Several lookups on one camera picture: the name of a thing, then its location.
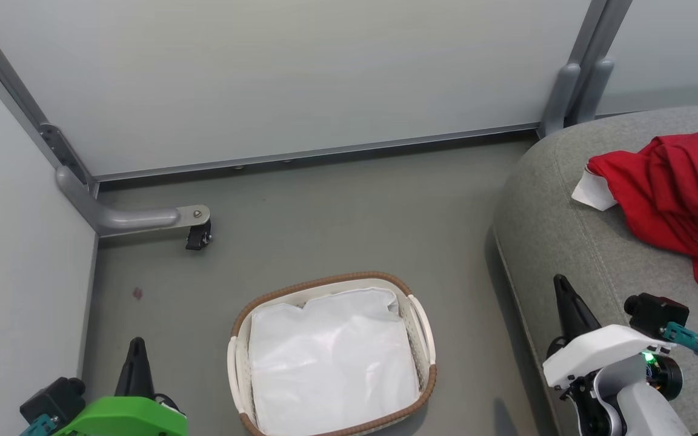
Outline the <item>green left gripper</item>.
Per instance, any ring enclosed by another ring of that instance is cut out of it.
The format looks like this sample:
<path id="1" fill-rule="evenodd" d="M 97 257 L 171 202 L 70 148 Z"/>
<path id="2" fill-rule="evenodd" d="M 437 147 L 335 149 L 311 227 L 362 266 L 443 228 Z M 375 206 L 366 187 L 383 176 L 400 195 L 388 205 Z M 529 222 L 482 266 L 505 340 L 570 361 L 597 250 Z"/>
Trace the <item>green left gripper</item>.
<path id="1" fill-rule="evenodd" d="M 53 435 L 188 435 L 188 420 L 167 395 L 156 395 L 146 343 L 128 345 L 114 395 L 86 406 Z"/>

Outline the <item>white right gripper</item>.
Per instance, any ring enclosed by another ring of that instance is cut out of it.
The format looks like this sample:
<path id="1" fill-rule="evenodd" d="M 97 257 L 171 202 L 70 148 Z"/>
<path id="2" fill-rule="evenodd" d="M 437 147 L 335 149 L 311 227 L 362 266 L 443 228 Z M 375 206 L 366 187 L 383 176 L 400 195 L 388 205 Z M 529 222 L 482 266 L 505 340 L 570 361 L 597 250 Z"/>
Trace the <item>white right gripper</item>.
<path id="1" fill-rule="evenodd" d="M 570 402 L 580 435 L 675 435 L 672 344 L 603 326 L 564 275 L 553 279 L 560 336 L 543 362 L 546 383 Z"/>

